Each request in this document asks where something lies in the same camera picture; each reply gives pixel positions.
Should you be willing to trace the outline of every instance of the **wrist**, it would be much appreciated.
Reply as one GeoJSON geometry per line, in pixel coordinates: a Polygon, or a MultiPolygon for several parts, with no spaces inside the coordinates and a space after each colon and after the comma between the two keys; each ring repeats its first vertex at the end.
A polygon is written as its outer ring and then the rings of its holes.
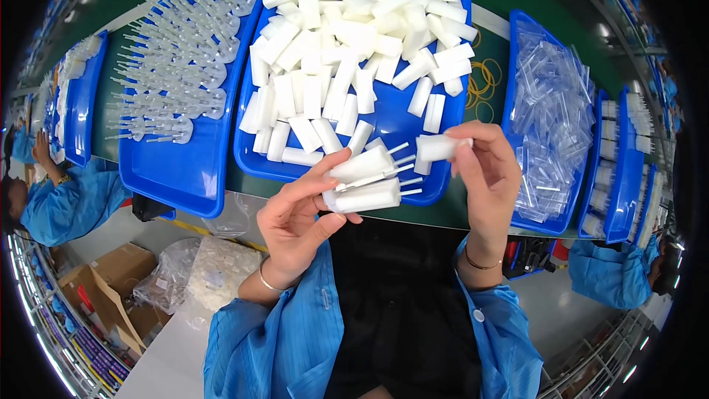
{"type": "Polygon", "coordinates": [[[278,290],[287,290],[296,285],[300,274],[293,275],[288,272],[278,269],[270,257],[266,258],[261,268],[263,279],[273,288],[278,290]]]}

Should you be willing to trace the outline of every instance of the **woman's right hand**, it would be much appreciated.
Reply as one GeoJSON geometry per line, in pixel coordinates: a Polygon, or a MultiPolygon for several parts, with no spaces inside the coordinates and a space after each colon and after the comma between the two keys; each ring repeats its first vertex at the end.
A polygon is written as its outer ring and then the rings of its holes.
{"type": "Polygon", "coordinates": [[[35,159],[35,162],[42,166],[52,160],[49,157],[49,137],[44,131],[37,133],[35,146],[32,147],[32,158],[35,159]]]}
{"type": "Polygon", "coordinates": [[[499,125],[479,120],[449,128],[445,135],[473,138],[472,149],[467,143],[457,147],[451,173],[460,174],[468,191],[469,244],[473,241],[489,262],[502,259],[522,176],[512,146],[499,125]]]}

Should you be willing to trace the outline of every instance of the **worker's arm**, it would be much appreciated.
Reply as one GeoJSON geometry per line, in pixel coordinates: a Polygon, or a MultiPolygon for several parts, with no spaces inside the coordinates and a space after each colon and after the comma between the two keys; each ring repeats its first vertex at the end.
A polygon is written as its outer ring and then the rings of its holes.
{"type": "Polygon", "coordinates": [[[32,147],[32,158],[40,164],[46,171],[54,186],[59,186],[60,183],[66,182],[67,177],[57,164],[49,157],[49,140],[47,133],[37,133],[35,146],[32,147]]]}
{"type": "Polygon", "coordinates": [[[337,179],[325,174],[333,166],[348,160],[350,154],[350,149],[345,148],[325,156],[303,177],[283,185],[258,212],[256,219],[270,257],[263,262],[261,272],[255,271],[241,284],[240,299],[273,306],[281,291],[295,285],[308,269],[320,244],[338,231],[347,219],[354,223],[362,221],[356,214],[337,213],[315,220],[320,210],[328,209],[322,192],[338,184],[337,179]]]}
{"type": "Polygon", "coordinates": [[[499,125],[474,120],[445,134],[473,138],[472,148],[466,142],[457,147],[451,167],[468,192],[470,236],[457,262],[458,275],[471,290],[491,288],[502,282],[507,229],[522,173],[499,125]]]}

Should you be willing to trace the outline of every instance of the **hand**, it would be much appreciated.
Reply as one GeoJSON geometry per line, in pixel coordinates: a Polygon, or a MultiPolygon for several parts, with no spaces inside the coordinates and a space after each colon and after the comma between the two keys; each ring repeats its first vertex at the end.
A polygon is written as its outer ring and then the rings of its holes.
{"type": "Polygon", "coordinates": [[[331,213],[317,222],[315,215],[327,210],[323,191],[332,190],[338,180],[325,174],[335,165],[350,158],[349,148],[329,154],[295,182],[283,185],[257,214],[269,253],[270,262],[264,265],[264,279],[273,287],[285,289],[310,266],[318,247],[349,219],[359,224],[358,214],[331,213]]]}
{"type": "Polygon", "coordinates": [[[445,134],[454,139],[473,138],[472,149],[459,145],[451,159],[451,174],[460,173],[468,191],[468,243],[474,241],[476,251],[485,256],[502,259],[522,176],[512,146],[499,125],[479,120],[450,128],[445,134]]]}
{"type": "Polygon", "coordinates": [[[40,165],[47,164],[48,161],[52,160],[49,157],[49,138],[44,131],[37,133],[35,146],[32,147],[32,158],[40,165]]]}

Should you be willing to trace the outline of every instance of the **clear plastic sleeve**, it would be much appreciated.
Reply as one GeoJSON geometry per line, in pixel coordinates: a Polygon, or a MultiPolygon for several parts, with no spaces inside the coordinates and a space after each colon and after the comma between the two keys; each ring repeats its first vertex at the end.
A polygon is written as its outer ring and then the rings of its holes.
{"type": "Polygon", "coordinates": [[[192,264],[199,250],[200,238],[182,239],[160,253],[155,270],[133,288],[138,303],[149,303],[172,315],[184,300],[192,264]]]}

